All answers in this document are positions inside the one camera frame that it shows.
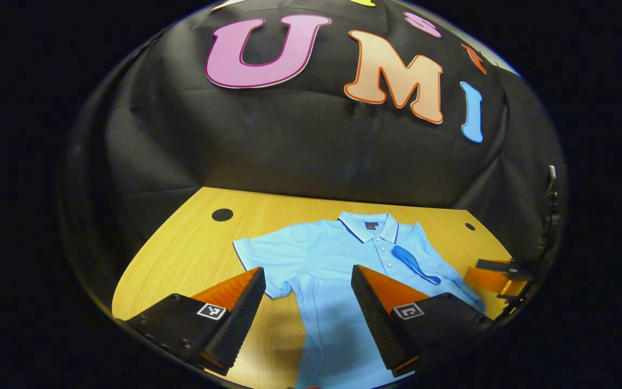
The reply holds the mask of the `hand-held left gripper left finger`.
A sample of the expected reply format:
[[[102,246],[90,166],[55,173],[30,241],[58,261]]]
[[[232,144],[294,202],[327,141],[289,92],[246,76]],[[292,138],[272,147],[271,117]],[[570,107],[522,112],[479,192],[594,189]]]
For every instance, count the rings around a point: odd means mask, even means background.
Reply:
[[[225,376],[234,367],[266,293],[266,271],[254,267],[198,291],[163,293],[114,320],[141,344],[192,370]]]

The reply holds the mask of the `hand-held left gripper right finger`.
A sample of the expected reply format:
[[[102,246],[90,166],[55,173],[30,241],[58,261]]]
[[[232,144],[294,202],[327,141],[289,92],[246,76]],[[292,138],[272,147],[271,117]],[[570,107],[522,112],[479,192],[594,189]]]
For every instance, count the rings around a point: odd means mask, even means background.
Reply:
[[[493,327],[452,293],[428,296],[356,264],[351,286],[383,364],[393,376],[434,370],[469,352]]]

